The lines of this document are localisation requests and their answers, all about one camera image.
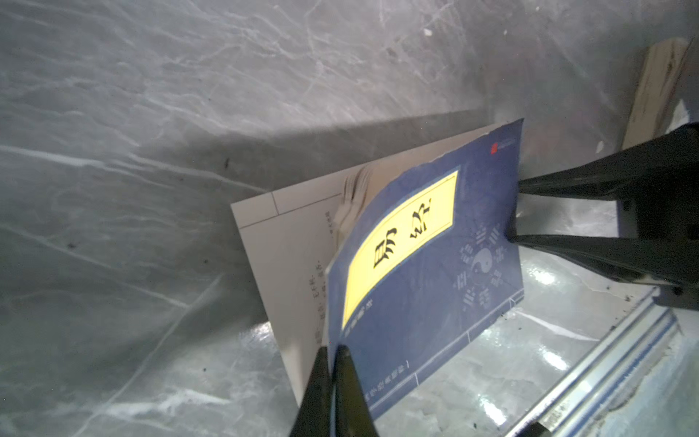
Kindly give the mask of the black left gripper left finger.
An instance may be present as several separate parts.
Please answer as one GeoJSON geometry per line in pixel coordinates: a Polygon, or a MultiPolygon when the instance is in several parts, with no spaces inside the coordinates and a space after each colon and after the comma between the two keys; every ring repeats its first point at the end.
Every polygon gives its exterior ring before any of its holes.
{"type": "Polygon", "coordinates": [[[328,437],[331,435],[331,372],[328,348],[318,349],[311,376],[302,398],[290,437],[328,437]]]}

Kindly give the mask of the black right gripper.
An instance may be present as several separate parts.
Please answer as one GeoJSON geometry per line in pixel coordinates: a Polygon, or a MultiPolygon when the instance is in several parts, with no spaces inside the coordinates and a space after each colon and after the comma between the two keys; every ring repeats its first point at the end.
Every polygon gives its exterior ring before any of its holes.
{"type": "Polygon", "coordinates": [[[698,198],[641,196],[668,196],[697,182],[698,125],[688,123],[606,158],[519,182],[524,194],[620,200],[620,237],[513,232],[507,237],[516,245],[558,256],[615,282],[696,287],[698,198]]]}

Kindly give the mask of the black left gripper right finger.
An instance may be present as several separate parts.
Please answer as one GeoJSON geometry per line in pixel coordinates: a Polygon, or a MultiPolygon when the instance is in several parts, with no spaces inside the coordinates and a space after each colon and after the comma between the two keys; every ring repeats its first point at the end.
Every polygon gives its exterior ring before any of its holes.
{"type": "Polygon", "coordinates": [[[332,436],[378,437],[371,412],[364,399],[362,386],[350,349],[342,345],[336,351],[332,382],[334,383],[334,426],[332,436]]]}

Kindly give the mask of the blue book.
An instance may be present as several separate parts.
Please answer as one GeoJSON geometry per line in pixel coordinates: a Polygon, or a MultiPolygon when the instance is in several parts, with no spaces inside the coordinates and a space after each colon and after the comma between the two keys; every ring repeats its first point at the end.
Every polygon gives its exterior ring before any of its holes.
{"type": "Polygon", "coordinates": [[[522,299],[521,138],[490,125],[232,205],[297,400],[346,346],[378,418],[522,299]]]}

